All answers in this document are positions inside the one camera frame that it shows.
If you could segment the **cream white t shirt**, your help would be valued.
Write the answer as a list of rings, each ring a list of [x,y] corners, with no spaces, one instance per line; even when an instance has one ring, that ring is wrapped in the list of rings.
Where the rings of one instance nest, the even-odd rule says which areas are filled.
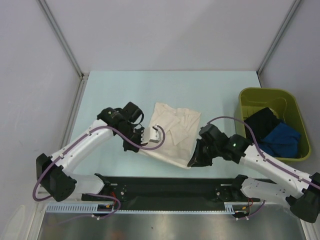
[[[142,155],[188,169],[198,137],[201,113],[189,108],[172,108],[157,102],[149,126],[161,126],[165,131],[163,145],[155,150],[140,150]]]

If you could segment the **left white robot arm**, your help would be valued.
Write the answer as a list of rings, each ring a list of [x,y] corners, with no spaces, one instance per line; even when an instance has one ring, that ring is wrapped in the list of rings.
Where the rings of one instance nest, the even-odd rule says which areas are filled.
[[[40,154],[36,160],[36,185],[42,186],[57,202],[72,194],[94,194],[105,200],[111,188],[102,176],[79,175],[73,171],[100,144],[118,135],[123,139],[123,148],[138,152],[143,145],[139,126],[144,119],[143,111],[129,102],[124,108],[105,108],[97,115],[92,125],[74,141],[51,154]]]

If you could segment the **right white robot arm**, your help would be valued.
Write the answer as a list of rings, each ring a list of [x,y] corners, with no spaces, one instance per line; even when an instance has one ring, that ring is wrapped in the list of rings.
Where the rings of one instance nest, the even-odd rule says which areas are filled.
[[[270,182],[238,175],[230,188],[231,196],[242,201],[257,198],[288,208],[299,219],[315,223],[320,213],[320,174],[299,171],[263,152],[241,135],[227,137],[215,125],[207,124],[199,131],[200,138],[189,167],[206,167],[221,157],[253,169]]]

